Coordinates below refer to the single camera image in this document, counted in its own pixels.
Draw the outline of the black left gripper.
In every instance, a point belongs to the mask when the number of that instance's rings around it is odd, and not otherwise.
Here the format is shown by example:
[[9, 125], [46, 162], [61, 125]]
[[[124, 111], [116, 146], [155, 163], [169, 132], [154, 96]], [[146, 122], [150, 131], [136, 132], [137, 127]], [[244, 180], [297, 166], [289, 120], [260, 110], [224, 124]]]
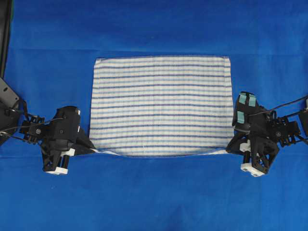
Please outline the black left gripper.
[[45, 138], [40, 145], [43, 171], [53, 175], [66, 175], [70, 157], [96, 152], [85, 131], [80, 128], [77, 133], [76, 143], [63, 139]]

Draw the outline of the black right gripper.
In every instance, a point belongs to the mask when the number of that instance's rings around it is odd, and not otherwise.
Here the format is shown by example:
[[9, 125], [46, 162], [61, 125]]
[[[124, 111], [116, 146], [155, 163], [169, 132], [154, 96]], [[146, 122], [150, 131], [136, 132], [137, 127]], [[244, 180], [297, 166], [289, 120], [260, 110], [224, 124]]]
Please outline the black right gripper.
[[253, 177], [268, 174], [280, 149], [269, 132], [237, 132], [226, 147], [231, 154], [244, 154], [241, 170]]

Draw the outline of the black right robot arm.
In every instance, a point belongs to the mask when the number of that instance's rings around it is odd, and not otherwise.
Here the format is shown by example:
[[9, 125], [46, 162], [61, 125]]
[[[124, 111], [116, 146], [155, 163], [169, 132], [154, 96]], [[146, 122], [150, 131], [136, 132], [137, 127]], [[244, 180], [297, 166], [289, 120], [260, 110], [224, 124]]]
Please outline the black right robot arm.
[[257, 102], [238, 99], [232, 120], [236, 134], [226, 151], [243, 156], [242, 171], [249, 172], [254, 177], [266, 175], [280, 150], [278, 144], [285, 147], [301, 141], [308, 142], [301, 136], [298, 123], [288, 120], [289, 117], [300, 114], [304, 115], [302, 124], [306, 124], [308, 118], [304, 109], [277, 117], [275, 110], [268, 111]]

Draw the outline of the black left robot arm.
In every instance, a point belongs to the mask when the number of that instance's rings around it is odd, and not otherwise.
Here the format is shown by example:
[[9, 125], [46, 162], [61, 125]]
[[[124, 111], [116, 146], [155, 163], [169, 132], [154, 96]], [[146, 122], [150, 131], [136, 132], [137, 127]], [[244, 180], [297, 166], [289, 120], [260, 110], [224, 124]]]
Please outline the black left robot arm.
[[14, 139], [19, 132], [21, 141], [39, 145], [46, 173], [66, 175], [71, 157], [97, 152], [80, 125], [80, 114], [79, 108], [66, 106], [58, 108], [50, 120], [32, 115], [26, 101], [0, 81], [0, 142]]

